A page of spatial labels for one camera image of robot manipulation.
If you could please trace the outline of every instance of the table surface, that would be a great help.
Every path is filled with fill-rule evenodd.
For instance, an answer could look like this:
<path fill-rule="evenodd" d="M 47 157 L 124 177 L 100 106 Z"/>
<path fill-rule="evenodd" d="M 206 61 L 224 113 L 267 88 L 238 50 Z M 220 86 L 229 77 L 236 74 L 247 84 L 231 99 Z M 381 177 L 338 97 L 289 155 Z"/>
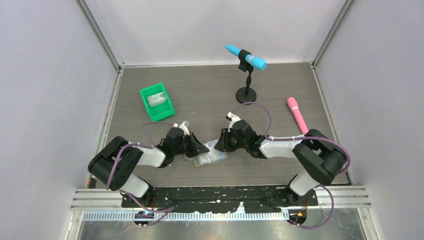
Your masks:
<path fill-rule="evenodd" d="M 237 65 L 125 68 L 107 142 L 122 136 L 131 142 L 149 144 L 142 125 L 150 122 L 150 118 L 140 89 L 157 83 L 163 83 L 175 109 L 175 115 L 163 122 L 180 124 L 188 120 L 189 130 L 201 143 L 219 139 L 221 129 L 229 125 L 225 116 L 239 105 L 235 94 L 245 86 L 247 75 Z M 308 128 L 318 129 L 333 139 L 308 63 L 269 64 L 263 71 L 255 69 L 250 87 L 257 93 L 256 102 L 271 112 L 270 135 L 288 137 L 301 134 L 286 104 L 287 98 L 295 97 Z M 236 114 L 261 135 L 270 121 L 267 113 L 256 105 L 245 105 Z M 155 144 L 169 130 L 165 124 L 150 124 L 146 128 Z M 228 156 L 219 162 L 195 168 L 192 161 L 179 155 L 170 166 L 137 166 L 134 173 L 155 187 L 183 187 L 284 185 L 303 171 L 299 161 L 293 158 L 256 159 L 244 149 L 230 152 Z M 333 181 L 347 182 L 345 174 Z"/>

